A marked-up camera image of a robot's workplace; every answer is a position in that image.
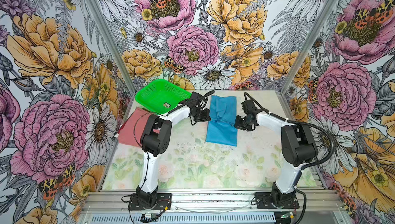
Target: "blue fabric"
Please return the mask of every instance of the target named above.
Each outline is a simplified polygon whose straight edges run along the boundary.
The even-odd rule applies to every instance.
[[[210,117],[206,141],[236,146],[236,97],[211,96]]]

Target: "floral wallpaper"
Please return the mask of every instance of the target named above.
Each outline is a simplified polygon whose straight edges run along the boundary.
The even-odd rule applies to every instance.
[[[325,1],[97,0],[137,88],[162,78],[190,90],[279,88]]]
[[[295,77],[284,93],[296,120],[334,136],[321,171],[354,223],[395,223],[394,6],[340,0],[309,51],[306,82]],[[313,136],[321,159],[329,141]]]
[[[129,91],[82,0],[0,0],[0,10],[0,218],[75,224]]]

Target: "table surface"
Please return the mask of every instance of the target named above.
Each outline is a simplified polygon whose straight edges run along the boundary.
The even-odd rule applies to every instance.
[[[208,91],[196,91],[200,94]],[[285,117],[275,91],[215,91],[214,95],[237,98],[237,115],[244,116],[244,92],[263,107]],[[134,102],[129,116],[136,107]],[[158,184],[161,189],[224,189],[271,187],[286,161],[280,136],[259,126],[253,132],[237,131],[237,146],[206,142],[207,122],[191,126],[188,118],[173,126],[171,140],[160,159]],[[135,190],[143,173],[140,147],[118,144],[103,190]],[[309,169],[304,170],[299,187],[316,187]]]

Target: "pink fabric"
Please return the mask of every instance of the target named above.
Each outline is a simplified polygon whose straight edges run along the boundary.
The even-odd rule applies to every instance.
[[[134,139],[133,130],[137,119],[141,117],[136,125],[136,130],[135,130],[136,139],[140,143],[141,135],[143,134],[143,130],[150,116],[150,114],[146,114],[146,113],[148,113],[148,111],[143,110],[141,108],[136,108],[136,110],[131,114],[128,120],[119,129],[118,142],[126,145],[140,147],[137,141]]]

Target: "green basket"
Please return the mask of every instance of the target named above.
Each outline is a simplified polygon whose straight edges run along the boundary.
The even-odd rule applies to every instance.
[[[191,97],[188,91],[165,79],[157,79],[136,94],[136,101],[151,112],[164,114]]]

